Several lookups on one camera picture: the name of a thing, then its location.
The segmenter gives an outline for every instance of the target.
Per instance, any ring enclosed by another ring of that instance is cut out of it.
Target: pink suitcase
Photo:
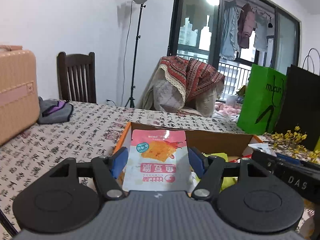
[[[0,46],[0,145],[39,117],[36,58],[20,46]]]

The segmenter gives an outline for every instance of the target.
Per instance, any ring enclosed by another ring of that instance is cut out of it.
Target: floor lamp
[[[133,98],[133,90],[136,88],[134,85],[134,71],[136,68],[136,57],[137,57],[137,48],[138,48],[138,40],[140,39],[140,35],[139,35],[139,30],[140,30],[140,22],[141,22],[141,14],[142,14],[142,9],[144,7],[146,7],[144,5],[144,3],[147,0],[132,0],[137,4],[140,4],[140,14],[139,14],[139,21],[138,21],[138,29],[137,29],[137,36],[136,36],[136,46],[134,49],[134,57],[133,57],[133,68],[132,68],[132,80],[131,80],[131,94],[130,97],[127,101],[127,103],[125,104],[125,107],[127,107],[128,103],[130,102],[130,107],[134,108],[134,98]]]

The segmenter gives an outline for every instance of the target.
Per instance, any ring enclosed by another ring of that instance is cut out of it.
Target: table
[[[37,178],[68,157],[89,162],[111,155],[127,122],[188,130],[243,133],[236,123],[200,116],[71,102],[69,122],[35,124],[0,147],[0,208],[18,229],[12,213],[15,196]],[[80,183],[94,188],[92,179]],[[3,239],[10,236],[1,227]]]

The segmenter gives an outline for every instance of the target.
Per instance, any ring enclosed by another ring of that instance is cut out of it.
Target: patterned blanket
[[[219,81],[224,83],[223,74],[213,66],[193,58],[186,60],[178,56],[162,57],[160,66],[170,75],[166,75],[166,78],[172,85],[179,83],[177,88],[186,102],[213,88]]]

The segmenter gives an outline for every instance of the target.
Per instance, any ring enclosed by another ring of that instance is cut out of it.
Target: snack bag
[[[193,188],[184,131],[133,130],[124,191]]]

